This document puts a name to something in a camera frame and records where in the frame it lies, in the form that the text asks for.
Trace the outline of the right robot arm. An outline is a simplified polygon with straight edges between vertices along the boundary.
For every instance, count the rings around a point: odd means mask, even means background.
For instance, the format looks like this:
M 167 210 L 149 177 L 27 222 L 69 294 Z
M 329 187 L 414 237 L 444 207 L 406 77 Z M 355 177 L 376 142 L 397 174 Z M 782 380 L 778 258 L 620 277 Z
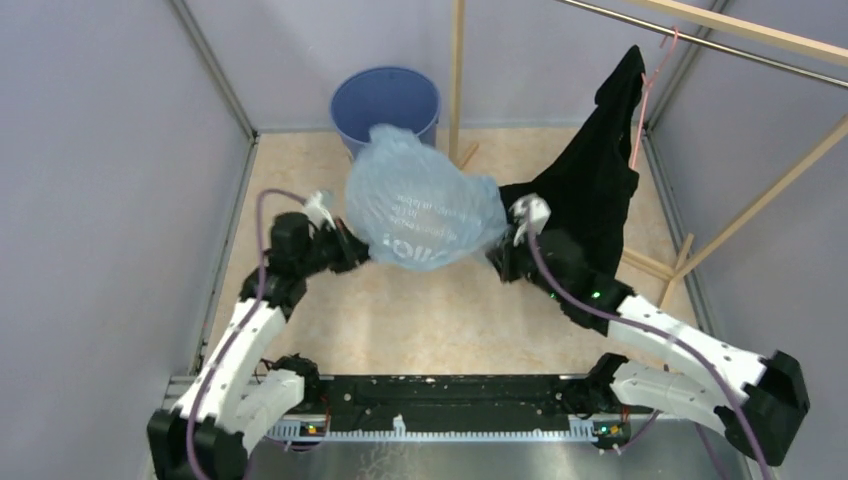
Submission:
M 586 385 L 589 404 L 672 413 L 722 434 L 739 452 L 770 467 L 783 464 L 810 409 L 803 370 L 793 356 L 737 348 L 663 312 L 614 276 L 591 268 L 562 230 L 506 238 L 487 260 L 501 280 L 526 280 L 556 300 L 575 324 L 656 356 L 668 371 L 623 360 Z

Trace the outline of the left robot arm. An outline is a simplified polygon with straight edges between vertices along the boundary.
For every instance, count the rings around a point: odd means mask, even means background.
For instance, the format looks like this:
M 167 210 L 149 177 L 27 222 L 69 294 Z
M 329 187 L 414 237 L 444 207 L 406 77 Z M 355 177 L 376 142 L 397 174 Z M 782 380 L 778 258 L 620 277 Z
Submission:
M 367 245 L 328 213 L 275 217 L 269 245 L 261 248 L 207 365 L 173 406 L 148 422 L 156 478 L 243 479 L 252 451 L 289 410 L 317 407 L 317 369 L 301 357 L 274 366 L 254 389 L 250 381 L 305 295 L 308 278 L 349 272 L 367 260 Z

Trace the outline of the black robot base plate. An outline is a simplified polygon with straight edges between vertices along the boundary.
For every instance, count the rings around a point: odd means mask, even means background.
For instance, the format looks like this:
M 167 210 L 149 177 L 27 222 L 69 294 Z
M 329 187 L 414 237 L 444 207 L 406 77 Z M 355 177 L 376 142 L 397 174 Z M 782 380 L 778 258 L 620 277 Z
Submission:
M 409 432 L 529 433 L 648 411 L 623 406 L 609 388 L 582 376 L 337 375 L 310 384 L 284 417 L 327 422 L 332 433 L 389 431 L 397 418 Z

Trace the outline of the light blue trash bag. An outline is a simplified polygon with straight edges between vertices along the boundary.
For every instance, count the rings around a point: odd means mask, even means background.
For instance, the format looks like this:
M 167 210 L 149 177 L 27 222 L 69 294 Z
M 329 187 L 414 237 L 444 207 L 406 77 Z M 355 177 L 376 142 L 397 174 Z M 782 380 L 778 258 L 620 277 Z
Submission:
M 410 130 L 378 124 L 354 159 L 346 219 L 370 258 L 432 271 L 481 256 L 508 230 L 496 181 L 466 174 Z

